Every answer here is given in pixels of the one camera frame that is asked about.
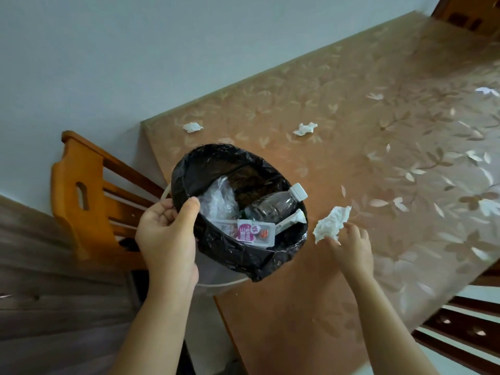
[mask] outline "bottle cap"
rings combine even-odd
[[[295,183],[294,185],[292,185],[289,189],[289,192],[297,201],[303,201],[308,198],[308,194],[305,193],[304,189],[299,183]]]

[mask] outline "hand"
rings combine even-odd
[[[172,199],[157,202],[144,212],[135,240],[149,269],[149,292],[190,295],[198,282],[193,226],[199,212],[196,197],[188,199],[180,212]]]
[[[344,223],[345,229],[339,232],[339,240],[326,237],[334,252],[339,267],[351,285],[373,278],[372,245],[368,232],[352,223]]]

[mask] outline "table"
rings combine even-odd
[[[376,278],[409,329],[500,257],[500,46],[416,12],[143,123],[167,180],[199,144],[264,157],[309,197],[309,239],[216,298],[249,374],[349,374],[357,306],[312,230],[336,205],[368,229]],[[182,125],[197,121],[200,132]],[[293,134],[299,123],[314,133]]]

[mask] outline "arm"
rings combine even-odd
[[[149,269],[149,290],[110,375],[176,373],[198,281],[193,235],[198,211],[193,197],[178,216],[171,199],[142,215],[135,240]]]
[[[327,237],[358,303],[366,350],[375,375],[439,375],[373,277],[368,233],[346,223],[339,241]]]

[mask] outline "plastic water bottle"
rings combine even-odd
[[[279,223],[295,212],[298,203],[307,196],[302,186],[296,183],[288,191],[275,192],[254,201],[244,213],[248,220]]]

